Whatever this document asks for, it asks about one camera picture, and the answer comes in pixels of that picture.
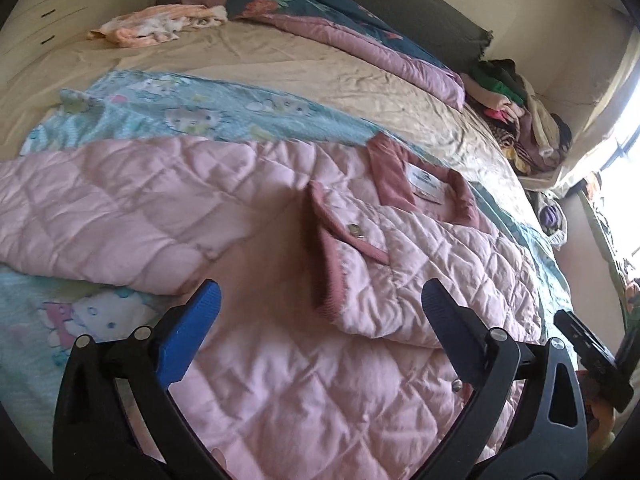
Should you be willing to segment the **pink quilted jacket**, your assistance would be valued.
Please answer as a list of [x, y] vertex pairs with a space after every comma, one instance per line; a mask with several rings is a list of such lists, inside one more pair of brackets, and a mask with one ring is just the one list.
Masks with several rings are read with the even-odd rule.
[[465, 402], [421, 307], [432, 278], [486, 325], [542, 337], [529, 255], [461, 174], [385, 134], [8, 160], [1, 260], [152, 295], [217, 282], [220, 317], [174, 396], [241, 479], [400, 479], [431, 454]]

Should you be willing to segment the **pile of assorted clothes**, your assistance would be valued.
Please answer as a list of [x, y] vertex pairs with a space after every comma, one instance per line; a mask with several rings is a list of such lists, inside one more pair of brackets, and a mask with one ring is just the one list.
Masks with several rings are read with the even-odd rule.
[[513, 60], [480, 61], [460, 77], [466, 102], [487, 122], [518, 176], [546, 174], [560, 166], [572, 145], [572, 130], [548, 110]]

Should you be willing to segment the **turquoise cartoon print blanket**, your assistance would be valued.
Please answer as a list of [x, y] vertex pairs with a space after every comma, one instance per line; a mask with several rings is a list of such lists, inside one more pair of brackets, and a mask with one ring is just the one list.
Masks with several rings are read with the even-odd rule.
[[[370, 122], [297, 96], [178, 74], [116, 70], [84, 92], [63, 91], [61, 99], [58, 111], [29, 133], [22, 157], [78, 150], [93, 142], [160, 136], [363, 146], [385, 134]], [[478, 209], [532, 259], [542, 321], [537, 342], [554, 337], [552, 315], [568, 306], [570, 296], [549, 257], [549, 244], [503, 217], [487, 196], [470, 188]], [[127, 336], [137, 323], [156, 320], [168, 297], [26, 274], [2, 262], [2, 401], [29, 412], [50, 411], [77, 336], [87, 334], [99, 342]]]

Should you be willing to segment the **beige bed sheet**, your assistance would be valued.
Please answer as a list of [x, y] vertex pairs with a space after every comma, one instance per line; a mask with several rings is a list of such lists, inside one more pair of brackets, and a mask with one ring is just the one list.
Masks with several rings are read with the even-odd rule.
[[110, 70], [155, 70], [281, 90], [370, 120], [486, 188], [519, 222], [538, 223], [488, 127], [413, 84], [325, 44], [247, 22], [185, 32], [175, 41], [119, 49], [77, 36], [1, 88], [1, 156], [17, 156], [63, 88], [85, 90]]

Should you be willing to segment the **peach white crumpled garment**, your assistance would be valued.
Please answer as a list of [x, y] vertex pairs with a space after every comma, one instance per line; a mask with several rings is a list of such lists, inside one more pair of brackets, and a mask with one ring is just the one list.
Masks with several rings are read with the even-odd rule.
[[228, 22], [223, 6], [164, 4], [116, 16], [97, 29], [88, 31], [89, 40], [103, 39], [114, 46], [137, 49], [177, 40], [180, 32], [217, 27]]

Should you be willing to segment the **dark green headboard cushion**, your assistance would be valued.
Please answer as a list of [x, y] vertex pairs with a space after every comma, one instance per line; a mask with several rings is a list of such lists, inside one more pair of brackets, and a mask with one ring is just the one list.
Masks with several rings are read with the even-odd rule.
[[457, 73], [468, 72], [494, 39], [445, 0], [354, 0]]

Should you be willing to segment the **dark floral purple-lined quilt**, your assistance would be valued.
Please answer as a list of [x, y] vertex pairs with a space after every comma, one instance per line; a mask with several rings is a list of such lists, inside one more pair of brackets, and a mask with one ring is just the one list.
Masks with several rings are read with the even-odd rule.
[[462, 79], [354, 0], [227, 0], [232, 20], [268, 24], [342, 50], [462, 110]]

